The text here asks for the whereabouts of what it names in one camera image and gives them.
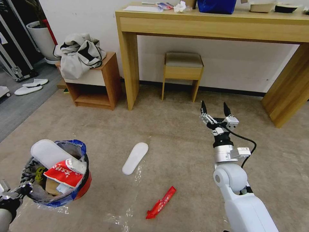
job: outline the wooden stool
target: wooden stool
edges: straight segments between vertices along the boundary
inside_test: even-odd
[[[81,78],[64,81],[76,106],[113,110],[122,93],[115,52],[107,52],[102,65],[88,70]]]
[[[203,74],[202,58],[196,53],[166,53],[164,62],[162,99],[165,79],[193,80],[192,102],[195,102],[197,90]]]

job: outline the red candy wrapper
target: red candy wrapper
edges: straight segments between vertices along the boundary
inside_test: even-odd
[[[83,175],[71,169],[69,162],[63,160],[56,163],[51,169],[44,172],[44,175],[58,183],[62,183],[71,188],[75,188],[82,179]]]
[[[157,214],[163,209],[163,207],[169,202],[169,200],[172,198],[174,193],[176,192],[176,189],[174,186],[172,186],[165,196],[162,198],[162,200],[158,200],[158,202],[154,205],[152,210],[147,211],[146,219],[155,218]]]

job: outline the black bowl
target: black bowl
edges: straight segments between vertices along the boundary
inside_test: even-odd
[[[275,11],[280,13],[292,13],[297,7],[275,6]]]

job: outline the beige carpet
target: beige carpet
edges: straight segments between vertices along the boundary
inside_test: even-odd
[[[223,116],[226,101],[240,124],[235,130],[255,140],[245,165],[254,193],[280,232],[309,228],[309,104],[281,129],[264,112],[260,98],[186,92],[141,86],[133,111],[122,99],[114,111],[75,107],[57,91],[0,143],[0,177],[17,186],[20,172],[40,139],[79,139],[87,145],[92,184],[66,208],[44,209],[25,198],[11,231],[206,232],[230,229],[221,193],[212,179],[213,137],[200,121],[200,100]],[[138,142],[149,151],[136,171],[121,168]],[[250,143],[232,137],[235,146]],[[174,186],[176,194],[156,219],[146,212]]]

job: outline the blue plastic bag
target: blue plastic bag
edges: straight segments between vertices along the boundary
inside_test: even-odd
[[[233,14],[236,0],[197,0],[200,12]]]

